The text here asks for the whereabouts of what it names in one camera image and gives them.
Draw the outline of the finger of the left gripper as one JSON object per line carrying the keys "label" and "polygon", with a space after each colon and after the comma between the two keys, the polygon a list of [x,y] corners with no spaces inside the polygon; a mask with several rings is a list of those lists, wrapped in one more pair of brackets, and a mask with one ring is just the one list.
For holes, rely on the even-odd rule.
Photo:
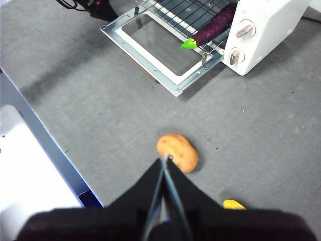
{"label": "finger of the left gripper", "polygon": [[111,22],[118,18],[118,14],[113,8],[96,8],[91,11],[90,16],[107,22]]}

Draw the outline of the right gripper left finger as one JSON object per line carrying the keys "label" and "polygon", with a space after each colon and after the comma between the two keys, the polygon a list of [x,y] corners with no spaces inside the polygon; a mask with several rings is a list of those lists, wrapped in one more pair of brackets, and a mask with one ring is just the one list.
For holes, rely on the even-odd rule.
{"label": "right gripper left finger", "polygon": [[107,207],[63,208],[31,216],[18,240],[142,240],[159,211],[160,159]]}

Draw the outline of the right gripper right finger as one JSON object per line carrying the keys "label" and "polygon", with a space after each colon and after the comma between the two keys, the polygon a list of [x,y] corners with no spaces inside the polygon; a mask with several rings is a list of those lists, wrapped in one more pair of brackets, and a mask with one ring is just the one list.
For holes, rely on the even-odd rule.
{"label": "right gripper right finger", "polygon": [[299,215],[269,209],[225,209],[170,159],[156,159],[155,163],[162,172],[168,217],[151,229],[150,240],[316,240]]}

